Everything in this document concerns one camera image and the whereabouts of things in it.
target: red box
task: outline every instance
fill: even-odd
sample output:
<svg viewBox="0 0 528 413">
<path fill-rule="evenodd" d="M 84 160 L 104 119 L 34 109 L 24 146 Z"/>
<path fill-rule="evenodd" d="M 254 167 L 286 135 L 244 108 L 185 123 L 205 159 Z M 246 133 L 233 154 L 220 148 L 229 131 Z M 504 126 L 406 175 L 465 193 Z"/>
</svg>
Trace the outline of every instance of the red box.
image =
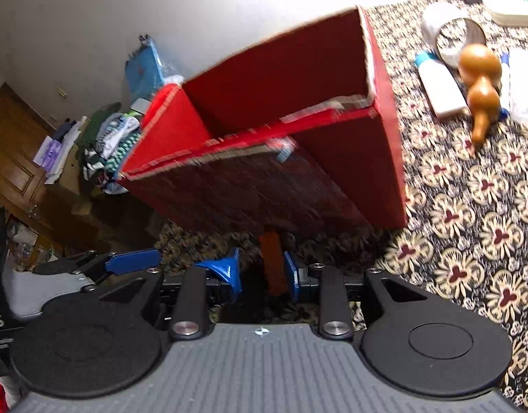
<svg viewBox="0 0 528 413">
<path fill-rule="evenodd" d="M 164 87 L 120 184 L 182 227 L 405 226 L 394 95 L 352 8 Z"/>
</svg>

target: gray platform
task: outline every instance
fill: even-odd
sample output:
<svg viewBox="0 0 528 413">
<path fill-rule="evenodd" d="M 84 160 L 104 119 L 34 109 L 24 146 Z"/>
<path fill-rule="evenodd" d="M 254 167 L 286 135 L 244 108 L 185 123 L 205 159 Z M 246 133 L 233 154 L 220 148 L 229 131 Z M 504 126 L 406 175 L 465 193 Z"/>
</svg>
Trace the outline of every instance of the gray platform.
<svg viewBox="0 0 528 413">
<path fill-rule="evenodd" d="M 262 333 L 261 328 L 269 332 Z M 204 339 L 174 344 L 156 370 L 120 393 L 90 400 L 52 399 L 30 393 L 13 411 L 501 413 L 518 410 L 497 392 L 459 401 L 410 396 L 371 373 L 349 343 L 320 339 L 306 324 L 217 324 Z"/>
</svg>

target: gourd figurine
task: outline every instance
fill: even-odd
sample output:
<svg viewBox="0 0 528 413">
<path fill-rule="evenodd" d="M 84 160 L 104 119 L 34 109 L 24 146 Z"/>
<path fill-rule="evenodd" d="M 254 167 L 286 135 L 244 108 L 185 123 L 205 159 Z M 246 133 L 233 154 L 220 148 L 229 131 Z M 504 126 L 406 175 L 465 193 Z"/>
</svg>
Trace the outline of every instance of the gourd figurine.
<svg viewBox="0 0 528 413">
<path fill-rule="evenodd" d="M 479 149 L 486 141 L 489 126 L 499 119 L 496 87 L 501 79 L 501 63 L 487 46 L 474 43 L 461 51 L 459 73 L 468 85 L 466 103 L 474 118 L 472 144 Z"/>
</svg>

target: patterned carpet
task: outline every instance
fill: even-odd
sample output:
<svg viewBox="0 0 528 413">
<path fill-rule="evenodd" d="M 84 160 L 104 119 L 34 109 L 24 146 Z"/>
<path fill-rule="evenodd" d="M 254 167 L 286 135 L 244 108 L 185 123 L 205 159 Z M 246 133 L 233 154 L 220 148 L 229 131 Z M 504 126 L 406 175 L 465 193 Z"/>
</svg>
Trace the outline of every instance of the patterned carpet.
<svg viewBox="0 0 528 413">
<path fill-rule="evenodd" d="M 346 273 L 383 267 L 500 324 L 514 352 L 502 392 L 528 409 L 528 129 L 511 121 L 498 123 L 474 155 L 469 120 L 435 121 L 413 65 L 415 55 L 426 49 L 421 15 L 434 1 L 369 9 L 398 102 L 408 228 L 293 236 L 292 247 L 307 263 L 337 265 Z M 465 6 L 461 0 L 444 1 Z M 528 29 L 503 29 L 489 22 L 481 5 L 467 9 L 496 53 L 511 46 L 528 49 Z M 459 34 L 454 29 L 447 41 Z M 221 257 L 231 245 L 243 249 L 244 288 L 251 296 L 243 297 L 235 311 L 216 308 L 214 320 L 315 321 L 314 306 L 266 296 L 258 241 L 248 233 L 190 233 L 167 222 L 157 243 L 171 272 Z M 361 310 L 353 309 L 357 328 L 365 327 Z"/>
</svg>

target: blue gripper pad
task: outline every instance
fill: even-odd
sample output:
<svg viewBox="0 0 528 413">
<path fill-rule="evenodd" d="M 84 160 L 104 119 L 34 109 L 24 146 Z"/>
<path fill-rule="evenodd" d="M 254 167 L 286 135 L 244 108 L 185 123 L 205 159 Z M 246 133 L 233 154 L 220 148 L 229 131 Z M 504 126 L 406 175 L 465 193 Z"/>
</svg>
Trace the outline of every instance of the blue gripper pad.
<svg viewBox="0 0 528 413">
<path fill-rule="evenodd" d="M 138 270 L 150 269 L 151 267 L 158 267 L 159 264 L 159 251 L 156 248 L 148 248 L 137 252 L 116 254 L 105 264 L 105 271 L 115 275 L 123 275 L 125 273 L 138 272 Z"/>
<path fill-rule="evenodd" d="M 288 252 L 283 253 L 283 266 L 285 269 L 285 280 L 287 280 L 289 292 L 291 292 L 291 300 L 296 303 L 299 300 L 300 292 L 298 269 Z"/>
</svg>

